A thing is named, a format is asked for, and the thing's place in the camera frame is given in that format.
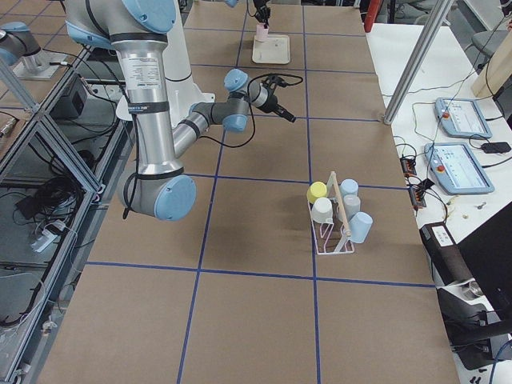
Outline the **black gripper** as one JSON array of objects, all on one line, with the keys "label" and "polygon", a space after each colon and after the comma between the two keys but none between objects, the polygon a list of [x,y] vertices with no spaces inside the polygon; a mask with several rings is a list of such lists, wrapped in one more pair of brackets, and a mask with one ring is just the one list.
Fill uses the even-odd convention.
[{"label": "black gripper", "polygon": [[274,113],[288,122],[296,121],[296,117],[291,112],[278,104],[278,98],[274,94],[269,96],[264,104],[261,105],[261,111],[266,114]]},{"label": "black gripper", "polygon": [[267,3],[268,0],[253,0],[254,17],[259,24],[263,24],[265,29],[269,29],[269,19],[271,15],[271,9]]}]

